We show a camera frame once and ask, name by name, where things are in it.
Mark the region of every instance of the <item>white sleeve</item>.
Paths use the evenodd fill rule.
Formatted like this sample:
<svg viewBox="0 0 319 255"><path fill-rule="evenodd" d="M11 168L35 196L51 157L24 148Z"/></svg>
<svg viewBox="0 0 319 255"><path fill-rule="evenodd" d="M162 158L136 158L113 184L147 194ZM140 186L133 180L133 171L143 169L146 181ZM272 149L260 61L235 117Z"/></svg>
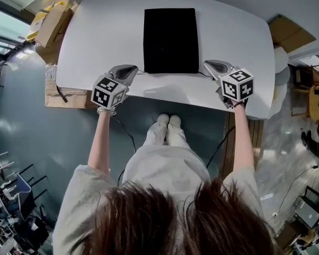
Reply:
<svg viewBox="0 0 319 255"><path fill-rule="evenodd" d="M235 183L242 201L258 216L264 218L253 167L230 173L223 181L224 185L230 186Z"/></svg>
<svg viewBox="0 0 319 255"><path fill-rule="evenodd" d="M72 249L92 228L92 216L105 203L104 194L113 187L112 181L99 170L79 165L66 190L53 233L53 253L71 254ZM82 246L72 254L81 254Z"/></svg>

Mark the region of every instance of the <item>gray shirt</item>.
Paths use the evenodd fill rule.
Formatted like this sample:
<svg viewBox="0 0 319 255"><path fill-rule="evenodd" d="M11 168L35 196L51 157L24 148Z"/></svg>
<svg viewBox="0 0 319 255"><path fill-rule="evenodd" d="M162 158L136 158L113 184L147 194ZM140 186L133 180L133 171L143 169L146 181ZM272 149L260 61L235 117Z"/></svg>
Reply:
<svg viewBox="0 0 319 255"><path fill-rule="evenodd" d="M187 199L192 201L197 187L210 181L203 161L190 149L171 146L143 146L128 162L123 182L137 182L169 192L178 206L183 209ZM258 196L254 169L243 168L232 172L223 181L225 186L235 182L240 197L254 212L263 217ZM113 181L99 170L87 165L78 166L65 193L58 221L53 234L54 254L71 254L80 239L91 231L91 218L106 202L104 194L114 187ZM73 254L80 254L78 246Z"/></svg>

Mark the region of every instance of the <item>cardboard box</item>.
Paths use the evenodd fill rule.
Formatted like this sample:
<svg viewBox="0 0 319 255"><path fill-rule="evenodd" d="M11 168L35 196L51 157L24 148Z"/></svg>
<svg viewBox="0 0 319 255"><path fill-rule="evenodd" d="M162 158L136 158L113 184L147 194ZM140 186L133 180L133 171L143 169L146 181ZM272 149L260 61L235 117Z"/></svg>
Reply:
<svg viewBox="0 0 319 255"><path fill-rule="evenodd" d="M65 103L60 95L45 95L45 106L56 108L97 108L91 102L91 91L86 91L86 95L66 96L68 102Z"/></svg>
<svg viewBox="0 0 319 255"><path fill-rule="evenodd" d="M269 27L273 44L283 47L287 53L316 40L301 26L282 15L278 15L270 22Z"/></svg>
<svg viewBox="0 0 319 255"><path fill-rule="evenodd" d="M64 14L65 17L61 18L57 25L53 23L53 26L48 26L49 29L51 29L50 33L49 31L39 31L39 40L43 42L47 42L47 47L43 46L41 43L39 43L36 39L36 52L37 54L45 61L46 64L57 64L60 49L62 47L64 35L66 33L66 29L71 21L71 18L73 16L73 13L77 9L77 5L73 6L71 8L65 9Z"/></svg>
<svg viewBox="0 0 319 255"><path fill-rule="evenodd" d="M66 8L66 5L54 6L54 8L46 15L36 36L36 41L43 47L49 47L56 39L59 32L66 32L72 13L72 10Z"/></svg>
<svg viewBox="0 0 319 255"><path fill-rule="evenodd" d="M97 105L91 102L91 91L59 88L59 91L66 98L60 96L56 84L57 65L47 65L45 74L45 106L58 108L96 108Z"/></svg>

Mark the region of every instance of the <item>black cloth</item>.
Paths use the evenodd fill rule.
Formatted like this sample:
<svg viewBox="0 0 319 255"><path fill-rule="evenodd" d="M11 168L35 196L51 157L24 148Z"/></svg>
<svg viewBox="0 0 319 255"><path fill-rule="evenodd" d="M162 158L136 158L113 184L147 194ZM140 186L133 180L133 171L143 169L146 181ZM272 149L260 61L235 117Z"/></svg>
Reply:
<svg viewBox="0 0 319 255"><path fill-rule="evenodd" d="M29 217L26 222L16 224L14 230L14 239L24 251L37 251L48 237L48 230L38 217Z"/></svg>
<svg viewBox="0 0 319 255"><path fill-rule="evenodd" d="M144 71L147 73L197 73L195 9L145 10L143 52Z"/></svg>
<svg viewBox="0 0 319 255"><path fill-rule="evenodd" d="M306 148L319 158L319 142L312 139L307 139Z"/></svg>

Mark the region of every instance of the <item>wooden board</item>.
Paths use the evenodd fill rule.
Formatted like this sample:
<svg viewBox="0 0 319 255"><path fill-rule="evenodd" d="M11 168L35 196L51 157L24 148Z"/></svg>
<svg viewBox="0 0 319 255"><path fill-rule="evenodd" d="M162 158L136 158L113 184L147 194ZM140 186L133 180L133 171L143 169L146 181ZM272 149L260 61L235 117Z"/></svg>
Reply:
<svg viewBox="0 0 319 255"><path fill-rule="evenodd" d="M224 135L235 126L234 113L227 113L225 118ZM248 120L249 133L253 145L254 152L254 166L256 169L263 136L264 121L263 120ZM233 130L225 140L222 147L220 177L225 179L234 167L234 153L235 153L235 130Z"/></svg>

